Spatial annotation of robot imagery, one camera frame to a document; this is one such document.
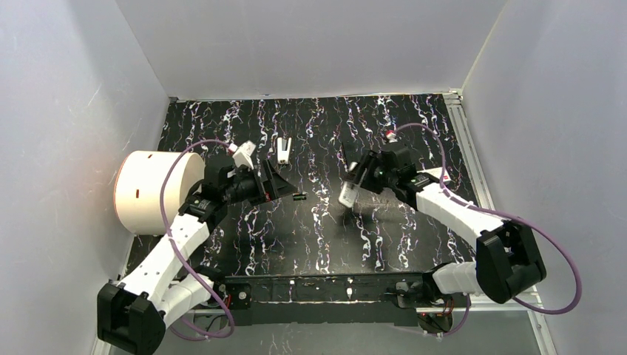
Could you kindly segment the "white remote control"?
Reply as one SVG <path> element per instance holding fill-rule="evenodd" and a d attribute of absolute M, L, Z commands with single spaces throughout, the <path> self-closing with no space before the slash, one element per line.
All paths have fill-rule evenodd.
<path fill-rule="evenodd" d="M 359 196 L 359 186 L 350 181 L 343 181 L 338 202 L 347 209 L 352 209 Z"/>

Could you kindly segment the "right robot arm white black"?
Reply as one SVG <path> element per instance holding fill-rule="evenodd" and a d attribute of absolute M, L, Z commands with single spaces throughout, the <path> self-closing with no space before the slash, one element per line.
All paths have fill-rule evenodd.
<path fill-rule="evenodd" d="M 359 190 L 389 189 L 396 198 L 436 219 L 469 243 L 475 260 L 445 263 L 422 275 L 423 295 L 484 294 L 503 304 L 546 278 L 546 267 L 530 227 L 479 212 L 471 201 L 445 193 L 442 168 L 419 170 L 407 147 L 391 143 L 348 164 L 339 202 L 352 208 Z"/>

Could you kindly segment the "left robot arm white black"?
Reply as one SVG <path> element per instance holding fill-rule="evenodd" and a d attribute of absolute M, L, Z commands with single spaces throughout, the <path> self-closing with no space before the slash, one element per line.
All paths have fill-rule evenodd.
<path fill-rule="evenodd" d="M 97 336 L 131 354 L 153 354 L 166 330 L 193 307 L 213 300 L 215 278 L 189 258 L 235 203 L 256 206 L 292 195 L 296 187 L 264 161 L 260 168 L 218 155 L 136 151 L 115 181 L 122 225 L 159 241 L 130 273 L 97 295 Z"/>

